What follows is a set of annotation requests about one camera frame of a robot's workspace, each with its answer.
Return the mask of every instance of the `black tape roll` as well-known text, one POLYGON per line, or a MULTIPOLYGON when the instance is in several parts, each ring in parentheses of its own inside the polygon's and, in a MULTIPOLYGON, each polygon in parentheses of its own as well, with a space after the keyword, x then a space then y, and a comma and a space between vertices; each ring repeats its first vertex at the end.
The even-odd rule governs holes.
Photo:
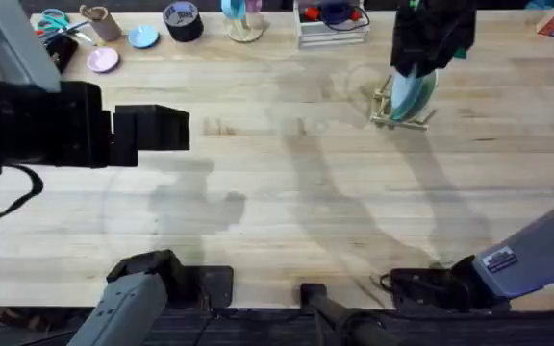
POLYGON ((193 41, 204 31, 198 8, 187 1, 168 5, 164 10, 164 23, 172 38, 179 42, 193 41))

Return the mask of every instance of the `light blue plate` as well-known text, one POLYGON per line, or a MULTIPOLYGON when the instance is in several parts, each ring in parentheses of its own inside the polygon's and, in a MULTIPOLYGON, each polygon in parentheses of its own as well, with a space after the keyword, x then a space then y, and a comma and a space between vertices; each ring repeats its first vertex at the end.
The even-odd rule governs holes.
POLYGON ((433 93, 438 86, 438 77, 438 71, 435 70, 430 74, 420 78, 422 80, 420 93, 418 94, 410 109, 404 114, 404 120, 418 116, 422 112, 422 110, 427 107, 427 104, 429 104, 429 101, 431 100, 431 96, 433 96, 433 93))
POLYGON ((390 103, 392 104, 390 120, 407 120, 405 115, 414 105, 422 89, 422 78, 417 78, 416 73, 416 66, 414 66, 409 76, 403 76, 394 71, 394 82, 390 94, 390 103))
POLYGON ((130 32, 127 40, 136 48, 148 48, 157 42, 160 34, 150 25, 140 25, 130 32))

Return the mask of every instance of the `bowl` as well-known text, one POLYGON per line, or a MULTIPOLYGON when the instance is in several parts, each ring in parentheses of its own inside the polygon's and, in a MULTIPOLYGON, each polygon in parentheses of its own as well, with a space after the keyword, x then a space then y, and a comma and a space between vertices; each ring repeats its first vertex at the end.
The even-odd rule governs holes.
POLYGON ((136 48, 148 48, 157 42, 160 34, 150 25, 140 25, 130 32, 127 40, 136 48))
POLYGON ((101 47, 92 51, 87 58, 87 67, 97 73, 112 70, 119 62, 119 54, 113 48, 101 47))

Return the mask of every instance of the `pink plate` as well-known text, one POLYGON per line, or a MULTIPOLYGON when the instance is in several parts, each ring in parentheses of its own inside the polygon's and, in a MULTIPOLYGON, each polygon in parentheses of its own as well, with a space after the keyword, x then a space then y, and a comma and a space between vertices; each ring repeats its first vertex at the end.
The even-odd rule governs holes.
POLYGON ((88 55, 87 67, 97 73, 112 70, 119 62, 119 54, 113 48, 97 48, 88 55))

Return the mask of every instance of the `gray robot arm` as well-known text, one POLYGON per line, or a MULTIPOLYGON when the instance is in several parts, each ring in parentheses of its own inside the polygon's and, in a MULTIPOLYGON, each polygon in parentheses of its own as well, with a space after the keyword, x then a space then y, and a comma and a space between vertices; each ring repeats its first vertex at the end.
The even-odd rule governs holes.
POLYGON ((381 279, 398 309, 458 311, 508 309, 510 300, 553 283, 554 210, 450 269, 398 268, 381 279))

